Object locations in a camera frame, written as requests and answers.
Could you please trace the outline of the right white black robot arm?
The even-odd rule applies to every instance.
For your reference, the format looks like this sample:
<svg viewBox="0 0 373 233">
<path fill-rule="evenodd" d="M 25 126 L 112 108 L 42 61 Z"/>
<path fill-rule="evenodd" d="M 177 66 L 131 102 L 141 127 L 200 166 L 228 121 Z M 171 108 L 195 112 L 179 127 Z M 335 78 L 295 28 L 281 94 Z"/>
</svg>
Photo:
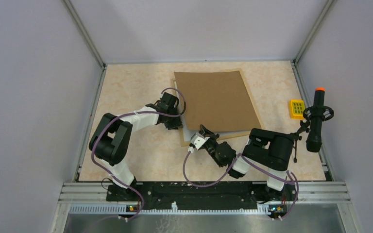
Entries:
<svg viewBox="0 0 373 233">
<path fill-rule="evenodd" d="M 243 177 L 249 167 L 257 169 L 268 176 L 265 193 L 271 200 L 278 200 L 285 194 L 284 185 L 296 184 L 288 166 L 301 138 L 298 133 L 285 134 L 254 128 L 242 152 L 236 152 L 227 142 L 219 143 L 218 138 L 218 134 L 201 125 L 190 140 L 187 155 L 205 150 L 219 167 L 226 167 L 223 176 L 235 179 Z"/>
</svg>

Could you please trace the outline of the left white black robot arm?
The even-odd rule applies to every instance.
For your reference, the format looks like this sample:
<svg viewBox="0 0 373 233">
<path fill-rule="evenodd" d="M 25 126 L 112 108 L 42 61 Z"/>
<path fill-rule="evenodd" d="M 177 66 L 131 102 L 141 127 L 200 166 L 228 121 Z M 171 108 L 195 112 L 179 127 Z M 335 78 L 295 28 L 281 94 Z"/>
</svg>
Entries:
<svg viewBox="0 0 373 233">
<path fill-rule="evenodd" d="M 125 161 L 132 133 L 159 124 L 167 130 L 179 129 L 186 108 L 185 100 L 162 92 L 159 100 L 138 110 L 120 116 L 112 113 L 102 116 L 89 141 L 91 160 L 111 176 L 122 199 L 128 201 L 136 196 L 136 179 Z"/>
</svg>

